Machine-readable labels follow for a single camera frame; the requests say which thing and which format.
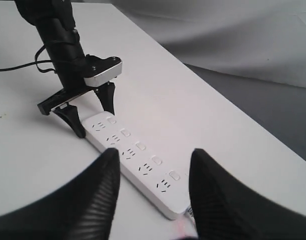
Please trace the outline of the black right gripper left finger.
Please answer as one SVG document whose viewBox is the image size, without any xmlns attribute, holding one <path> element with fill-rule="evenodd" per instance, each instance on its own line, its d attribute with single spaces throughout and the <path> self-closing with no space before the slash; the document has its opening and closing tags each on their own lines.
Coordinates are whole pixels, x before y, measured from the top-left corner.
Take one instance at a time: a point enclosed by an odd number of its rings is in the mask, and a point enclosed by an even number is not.
<svg viewBox="0 0 306 240">
<path fill-rule="evenodd" d="M 70 182 L 0 216 L 0 240 L 106 240 L 120 189 L 120 159 L 105 150 Z"/>
</svg>

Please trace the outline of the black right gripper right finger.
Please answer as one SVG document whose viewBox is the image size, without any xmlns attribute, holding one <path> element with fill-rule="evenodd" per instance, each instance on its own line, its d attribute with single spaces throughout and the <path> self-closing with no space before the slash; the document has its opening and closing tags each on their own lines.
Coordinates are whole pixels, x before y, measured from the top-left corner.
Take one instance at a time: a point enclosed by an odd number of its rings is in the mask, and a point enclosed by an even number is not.
<svg viewBox="0 0 306 240">
<path fill-rule="evenodd" d="M 306 240 L 306 216 L 250 189 L 200 148 L 191 155 L 189 195 L 201 240 Z"/>
</svg>

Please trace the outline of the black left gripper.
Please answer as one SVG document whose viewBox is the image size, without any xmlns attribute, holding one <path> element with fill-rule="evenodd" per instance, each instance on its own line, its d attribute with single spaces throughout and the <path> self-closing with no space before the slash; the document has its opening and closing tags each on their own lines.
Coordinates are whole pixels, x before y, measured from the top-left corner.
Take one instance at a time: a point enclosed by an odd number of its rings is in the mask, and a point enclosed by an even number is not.
<svg viewBox="0 0 306 240">
<path fill-rule="evenodd" d="M 86 55 L 82 54 L 75 57 L 61 56 L 56 59 L 55 73 L 58 75 L 63 89 L 38 104 L 38 108 L 44 115 L 49 115 L 54 110 L 53 113 L 67 123 L 78 138 L 85 138 L 86 130 L 81 124 L 77 107 L 70 104 L 64 107 L 60 107 L 60 105 L 89 91 L 94 91 L 103 110 L 115 114 L 115 84 L 107 82 L 94 88 L 86 86 L 84 78 L 81 76 L 82 68 L 86 65 L 85 57 Z"/>
</svg>

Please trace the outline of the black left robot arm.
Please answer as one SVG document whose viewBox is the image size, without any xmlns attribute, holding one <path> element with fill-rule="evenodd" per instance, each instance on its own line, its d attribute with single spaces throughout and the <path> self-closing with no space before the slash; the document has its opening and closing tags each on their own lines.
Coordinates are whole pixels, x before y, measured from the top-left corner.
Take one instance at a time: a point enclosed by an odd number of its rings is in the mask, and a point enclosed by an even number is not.
<svg viewBox="0 0 306 240">
<path fill-rule="evenodd" d="M 47 51 L 63 89 L 38 104 L 41 114 L 51 112 L 66 122 L 79 138 L 86 131 L 78 109 L 69 102 L 93 91 L 104 110 L 114 113 L 115 85 L 111 82 L 122 72 L 122 60 L 117 56 L 99 58 L 84 54 L 76 29 L 71 1 L 17 0 L 16 7 L 28 23 L 35 26 L 43 46 L 35 54 L 37 59 Z"/>
</svg>

